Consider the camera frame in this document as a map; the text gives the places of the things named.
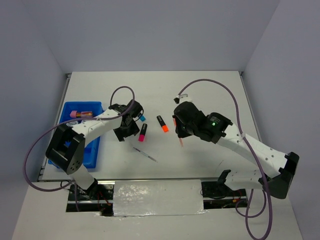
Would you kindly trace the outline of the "orange clear pen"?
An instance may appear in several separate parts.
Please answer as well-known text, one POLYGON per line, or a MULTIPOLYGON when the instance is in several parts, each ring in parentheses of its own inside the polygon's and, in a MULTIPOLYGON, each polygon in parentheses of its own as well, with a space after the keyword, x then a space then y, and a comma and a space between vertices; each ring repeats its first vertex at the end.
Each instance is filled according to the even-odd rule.
MULTIPOLYGON (((173 124, 174 124, 174 127, 175 127, 175 130, 177 130, 177 123, 176 123, 176 119, 174 117, 173 118, 173 124)), ((178 140, 179 140, 179 144, 180 146, 183 148, 184 147, 184 144, 183 144, 183 140, 182 138, 178 137, 178 140)))

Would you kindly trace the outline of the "blue-capped black highlighter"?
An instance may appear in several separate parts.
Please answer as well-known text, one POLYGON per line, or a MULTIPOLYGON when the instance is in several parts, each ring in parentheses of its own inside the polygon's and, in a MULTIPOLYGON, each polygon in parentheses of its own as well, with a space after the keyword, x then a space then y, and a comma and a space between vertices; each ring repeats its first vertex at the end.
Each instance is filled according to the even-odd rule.
POLYGON ((140 114, 140 115, 138 116, 138 119, 141 120, 142 122, 144 122, 144 121, 146 120, 146 118, 144 117, 143 114, 140 114))

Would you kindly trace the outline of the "pink pen bundle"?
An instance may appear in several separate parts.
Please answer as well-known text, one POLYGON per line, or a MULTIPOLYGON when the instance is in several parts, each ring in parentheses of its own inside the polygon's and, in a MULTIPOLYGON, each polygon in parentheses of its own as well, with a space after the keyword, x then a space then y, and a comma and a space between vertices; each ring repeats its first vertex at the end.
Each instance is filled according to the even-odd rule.
POLYGON ((72 119, 77 119, 77 118, 91 118, 93 117, 93 112, 92 111, 77 111, 77 110, 72 110, 69 114, 69 116, 72 119))

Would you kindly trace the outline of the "blue white round jar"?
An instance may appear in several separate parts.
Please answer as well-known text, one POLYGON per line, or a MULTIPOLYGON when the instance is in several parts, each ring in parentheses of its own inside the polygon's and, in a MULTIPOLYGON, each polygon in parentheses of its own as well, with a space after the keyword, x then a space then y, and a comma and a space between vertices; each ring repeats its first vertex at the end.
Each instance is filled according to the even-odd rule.
POLYGON ((67 125, 68 127, 72 127, 72 126, 77 125, 77 124, 79 124, 79 121, 77 121, 77 120, 75 120, 75 121, 70 121, 70 122, 67 122, 67 123, 66 123, 66 125, 67 125))

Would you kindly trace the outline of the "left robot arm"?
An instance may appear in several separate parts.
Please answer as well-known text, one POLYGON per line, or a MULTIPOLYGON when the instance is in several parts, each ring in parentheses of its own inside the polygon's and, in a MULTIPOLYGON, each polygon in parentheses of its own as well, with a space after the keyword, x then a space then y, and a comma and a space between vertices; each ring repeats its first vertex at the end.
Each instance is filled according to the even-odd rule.
POLYGON ((82 123, 73 126, 63 123, 54 131, 45 156, 75 181, 82 196, 91 200, 102 187, 83 164, 86 146, 109 131, 115 133, 119 142, 137 135, 140 129, 135 119, 143 111, 139 102, 131 100, 128 105, 113 104, 82 123))

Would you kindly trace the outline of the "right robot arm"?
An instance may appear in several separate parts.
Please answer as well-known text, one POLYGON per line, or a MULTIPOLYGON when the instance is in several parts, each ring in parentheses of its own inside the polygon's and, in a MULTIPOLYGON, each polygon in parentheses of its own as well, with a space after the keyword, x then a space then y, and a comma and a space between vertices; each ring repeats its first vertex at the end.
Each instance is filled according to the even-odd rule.
POLYGON ((179 104, 172 117, 179 138, 198 137, 225 147, 257 167, 262 167, 247 172, 224 170, 217 184, 221 195, 228 196, 238 189, 259 189, 277 199, 287 197, 300 159, 296 153, 277 151, 250 135, 241 134, 227 117, 217 112, 206 115, 190 101, 179 104))

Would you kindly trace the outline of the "pink-capped black highlighter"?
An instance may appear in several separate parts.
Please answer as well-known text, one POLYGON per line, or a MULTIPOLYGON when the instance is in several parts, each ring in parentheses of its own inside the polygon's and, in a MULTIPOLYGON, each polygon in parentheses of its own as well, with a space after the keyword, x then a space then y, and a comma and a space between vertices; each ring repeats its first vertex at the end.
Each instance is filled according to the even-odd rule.
POLYGON ((147 128, 148 125, 146 123, 144 123, 141 127, 140 133, 139 133, 139 137, 138 137, 138 141, 139 142, 143 142, 145 140, 145 136, 146 136, 146 132, 147 132, 147 128))

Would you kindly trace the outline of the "orange-capped black highlighter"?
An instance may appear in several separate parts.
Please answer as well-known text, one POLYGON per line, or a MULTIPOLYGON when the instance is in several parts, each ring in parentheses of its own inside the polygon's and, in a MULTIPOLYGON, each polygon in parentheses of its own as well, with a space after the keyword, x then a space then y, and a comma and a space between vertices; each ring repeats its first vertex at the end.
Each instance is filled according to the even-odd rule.
POLYGON ((169 131, 169 128, 168 128, 168 126, 166 125, 166 123, 165 123, 165 121, 163 120, 163 118, 162 118, 160 115, 158 115, 158 116, 156 117, 156 119, 158 120, 158 123, 160 124, 163 132, 164 132, 164 133, 167 133, 167 132, 169 131))

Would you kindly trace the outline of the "grey clear pen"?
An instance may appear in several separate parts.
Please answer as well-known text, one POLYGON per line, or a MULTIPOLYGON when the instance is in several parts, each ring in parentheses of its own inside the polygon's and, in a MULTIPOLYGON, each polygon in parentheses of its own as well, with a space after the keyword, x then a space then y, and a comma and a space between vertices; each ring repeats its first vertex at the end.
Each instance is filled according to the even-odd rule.
POLYGON ((145 157, 149 158, 150 160, 154 161, 155 163, 158 162, 155 158, 153 158, 153 157, 150 156, 149 154, 145 153, 144 151, 142 151, 142 150, 140 150, 140 149, 138 149, 138 148, 136 148, 136 147, 134 147, 134 146, 133 146, 132 148, 133 148, 134 150, 136 150, 137 152, 139 152, 140 154, 144 155, 145 157))

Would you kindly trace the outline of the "blue plastic bin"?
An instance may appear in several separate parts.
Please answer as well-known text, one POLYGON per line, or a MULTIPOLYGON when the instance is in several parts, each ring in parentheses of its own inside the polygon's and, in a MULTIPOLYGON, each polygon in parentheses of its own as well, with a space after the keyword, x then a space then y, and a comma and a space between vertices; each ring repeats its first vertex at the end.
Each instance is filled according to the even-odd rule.
POLYGON ((100 136, 94 133, 94 126, 99 124, 95 118, 103 112, 102 103, 99 101, 66 102, 60 122, 45 152, 48 163, 66 171, 67 174, 75 173, 80 167, 94 169, 100 143, 100 136), (71 111, 92 111, 93 117, 71 118, 71 111), (79 124, 66 125, 72 121, 79 121, 79 124))

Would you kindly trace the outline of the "silver taped plate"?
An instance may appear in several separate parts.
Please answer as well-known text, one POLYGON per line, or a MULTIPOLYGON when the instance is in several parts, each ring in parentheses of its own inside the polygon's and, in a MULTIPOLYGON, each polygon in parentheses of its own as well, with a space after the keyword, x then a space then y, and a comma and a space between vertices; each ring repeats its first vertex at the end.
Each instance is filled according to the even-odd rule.
POLYGON ((113 215, 117 217, 188 216, 205 213, 198 179, 117 181, 113 215))

